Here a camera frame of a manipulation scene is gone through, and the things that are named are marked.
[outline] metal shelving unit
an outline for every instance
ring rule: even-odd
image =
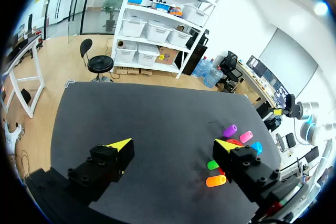
[[[183,4],[190,4],[190,3],[194,3],[195,5],[200,5],[201,3],[209,3],[210,4],[210,9],[209,7],[207,7],[207,9],[209,10],[209,18],[211,16],[211,14],[213,13],[214,9],[216,8],[216,2],[214,0],[175,0],[179,5],[178,6],[182,6]],[[206,27],[206,23],[203,27],[198,26],[197,24],[193,24],[185,19],[173,16],[171,14],[168,13],[164,13],[161,12],[159,10],[154,10],[154,9],[150,9],[147,7],[143,7],[143,6],[136,6],[136,5],[129,5],[127,4],[128,0],[123,0],[120,12],[119,12],[119,17],[118,17],[118,22],[117,22],[117,26],[116,26],[116,31],[114,34],[114,40],[113,40],[113,45],[112,45],[112,58],[114,59],[114,66],[116,67],[132,67],[132,68],[145,68],[145,69],[152,69],[152,70],[159,70],[159,71],[166,71],[166,72],[172,72],[172,73],[177,73],[176,78],[179,78],[185,65],[187,64],[187,62],[190,59],[191,54],[193,53],[193,51],[195,50],[202,34],[205,31],[205,27]],[[149,41],[146,39],[145,36],[145,29],[143,33],[141,34],[141,36],[139,38],[136,37],[127,37],[127,36],[123,36],[122,35],[122,20],[123,17],[125,15],[125,13],[127,11],[132,11],[139,13],[139,16],[145,16],[148,15],[150,17],[160,17],[161,20],[167,20],[168,23],[174,23],[177,25],[184,25],[185,26],[185,30],[189,30],[191,28],[196,29],[199,31],[199,35],[196,38],[194,44],[192,45],[192,47],[190,49],[187,49],[186,47],[179,47],[173,44],[170,44],[167,40],[165,43],[157,43],[157,42],[153,42],[153,41]],[[172,49],[176,49],[179,51],[182,51],[185,57],[182,57],[181,59],[181,67],[180,69],[176,66],[176,64],[172,64],[172,65],[165,65],[162,63],[155,63],[153,66],[149,67],[149,66],[142,66],[138,64],[138,53],[135,54],[133,62],[132,63],[124,63],[124,62],[117,62],[115,61],[115,56],[116,56],[116,48],[117,48],[117,41],[118,40],[128,40],[128,41],[136,41],[136,42],[142,42],[142,43],[147,43],[147,44],[153,44],[153,45],[158,45],[158,46],[164,46],[164,47],[168,47],[168,48],[172,48]]]

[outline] white desk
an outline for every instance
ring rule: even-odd
[[[6,113],[8,113],[8,109],[9,109],[9,106],[10,106],[11,101],[13,99],[14,93],[16,93],[16,96],[18,97],[22,107],[25,109],[25,111],[27,112],[29,117],[33,118],[37,100],[38,100],[39,96],[41,95],[42,89],[45,87],[44,80],[43,80],[42,73],[41,73],[41,69],[40,69],[40,66],[39,66],[39,63],[38,63],[37,50],[36,50],[36,46],[38,44],[39,37],[40,37],[40,35],[29,38],[27,45],[24,48],[22,48],[20,50],[20,52],[17,54],[17,56],[15,56],[15,58],[5,66],[5,69],[4,69],[4,72],[3,72],[2,76],[5,76],[5,75],[9,74],[9,77],[10,77],[12,85],[13,85],[13,90],[12,90],[10,96],[9,96],[8,103],[5,104],[4,101],[2,100],[2,98],[0,98],[0,102],[1,102],[1,104],[2,104]],[[15,75],[14,75],[14,67],[20,61],[22,56],[30,49],[33,52],[33,61],[35,63],[37,76],[16,79]],[[23,96],[21,94],[21,91],[20,91],[17,83],[20,82],[20,81],[32,81],[32,80],[39,80],[40,86],[38,87],[37,92],[34,96],[34,99],[31,102],[31,106],[28,106],[28,104],[26,103],[25,99],[23,98]]]
[[[274,97],[274,90],[272,90],[271,85],[268,83],[268,88],[264,88],[262,83],[257,80],[256,77],[254,77],[254,73],[251,72],[244,64],[240,64],[239,62],[236,65],[236,68],[243,74],[244,80],[246,80],[249,84],[252,84],[253,87],[256,87],[257,90],[255,90],[257,93],[259,93],[261,96],[264,97],[264,99],[273,107],[277,108],[278,105],[274,101],[272,97]]]

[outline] water bottle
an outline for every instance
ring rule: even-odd
[[[202,72],[203,72],[203,70],[204,70],[204,65],[205,65],[205,63],[206,63],[206,56],[204,56],[204,58],[201,59],[201,60],[198,62],[196,68],[195,68],[194,71],[192,72],[192,75],[193,75],[193,76],[196,76],[196,77],[200,77],[201,74],[202,74]]]
[[[213,88],[215,84],[223,77],[223,72],[221,68],[212,68],[210,69],[209,73],[203,79],[204,85],[209,88]]]
[[[202,77],[205,77],[209,72],[210,72],[210,69],[212,69],[212,64],[214,62],[214,59],[211,59],[211,61],[207,61],[207,64],[205,66],[205,69],[202,73]]]

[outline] cardboard box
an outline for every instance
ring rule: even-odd
[[[118,74],[127,74],[128,73],[128,69],[126,67],[116,67],[115,73],[118,73]]]
[[[160,55],[156,58],[155,62],[171,65],[180,51],[168,47],[160,47],[159,52]]]
[[[141,70],[141,74],[145,74],[147,76],[151,76],[152,75],[152,70],[149,69],[140,69]]]
[[[139,74],[139,69],[138,68],[128,68],[128,73]]]

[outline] black tabletop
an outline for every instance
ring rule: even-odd
[[[6,72],[9,69],[9,67],[12,65],[14,60],[20,55],[20,53],[23,52],[23,51],[27,51],[30,44],[39,36],[40,35],[34,35],[34,36],[20,42],[14,48],[14,50],[5,58],[5,62],[4,62],[5,64],[4,64],[4,67],[2,69],[2,73]]]
[[[208,188],[206,167],[215,138],[236,124],[280,156],[264,123],[243,95],[122,83],[77,82],[62,96],[51,142],[51,166],[67,177],[97,144],[134,139],[135,157],[92,209],[127,223],[247,223],[258,206],[227,182]]]

